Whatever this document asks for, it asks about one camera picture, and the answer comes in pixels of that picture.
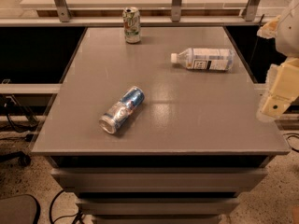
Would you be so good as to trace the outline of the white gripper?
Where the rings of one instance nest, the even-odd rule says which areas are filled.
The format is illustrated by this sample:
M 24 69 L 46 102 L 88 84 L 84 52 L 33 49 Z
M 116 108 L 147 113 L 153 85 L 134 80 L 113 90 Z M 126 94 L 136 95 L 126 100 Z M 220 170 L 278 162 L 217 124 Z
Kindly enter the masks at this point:
M 292 0 L 276 16 L 259 28 L 258 37 L 276 37 L 276 50 L 288 58 L 281 65 L 271 64 L 265 81 L 265 91 L 258 106 L 259 121 L 270 122 L 280 116 L 299 97 L 299 0 Z

